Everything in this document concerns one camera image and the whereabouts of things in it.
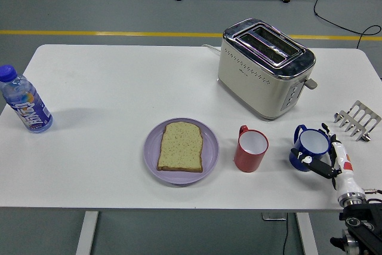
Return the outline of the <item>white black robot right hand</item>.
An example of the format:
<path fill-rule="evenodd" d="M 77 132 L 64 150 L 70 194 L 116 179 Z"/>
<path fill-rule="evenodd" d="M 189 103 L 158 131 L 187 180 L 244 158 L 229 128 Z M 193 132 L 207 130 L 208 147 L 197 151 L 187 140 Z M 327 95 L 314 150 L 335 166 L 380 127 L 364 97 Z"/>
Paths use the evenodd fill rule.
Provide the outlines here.
<path fill-rule="evenodd" d="M 362 204 L 364 190 L 354 180 L 353 167 L 344 145 L 326 124 L 315 130 L 300 124 L 295 129 L 289 161 L 300 171 L 313 171 L 332 180 L 341 207 Z"/>

